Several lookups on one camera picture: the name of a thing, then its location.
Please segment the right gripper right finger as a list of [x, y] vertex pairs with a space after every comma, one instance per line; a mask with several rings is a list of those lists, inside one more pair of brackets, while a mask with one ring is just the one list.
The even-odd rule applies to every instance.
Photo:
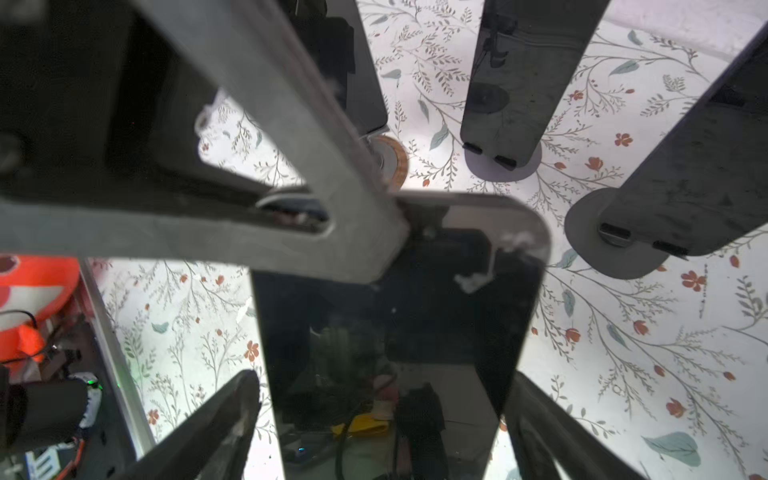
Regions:
[[641, 475], [520, 372], [505, 405], [507, 431], [523, 479], [639, 479]]

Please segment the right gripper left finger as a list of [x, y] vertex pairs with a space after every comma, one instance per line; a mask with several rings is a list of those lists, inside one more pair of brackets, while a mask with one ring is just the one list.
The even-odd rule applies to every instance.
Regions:
[[240, 479], [261, 410], [260, 381], [242, 370], [121, 479]]

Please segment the black phone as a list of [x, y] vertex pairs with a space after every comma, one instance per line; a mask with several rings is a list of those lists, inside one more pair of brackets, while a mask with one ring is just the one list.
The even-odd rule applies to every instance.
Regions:
[[408, 195], [369, 284], [252, 274], [289, 479], [480, 479], [550, 258], [507, 197]]

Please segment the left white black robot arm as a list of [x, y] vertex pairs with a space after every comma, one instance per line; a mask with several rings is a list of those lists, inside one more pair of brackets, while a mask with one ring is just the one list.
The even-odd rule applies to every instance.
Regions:
[[103, 388], [90, 373], [13, 384], [1, 370], [1, 457], [65, 443], [96, 422]]

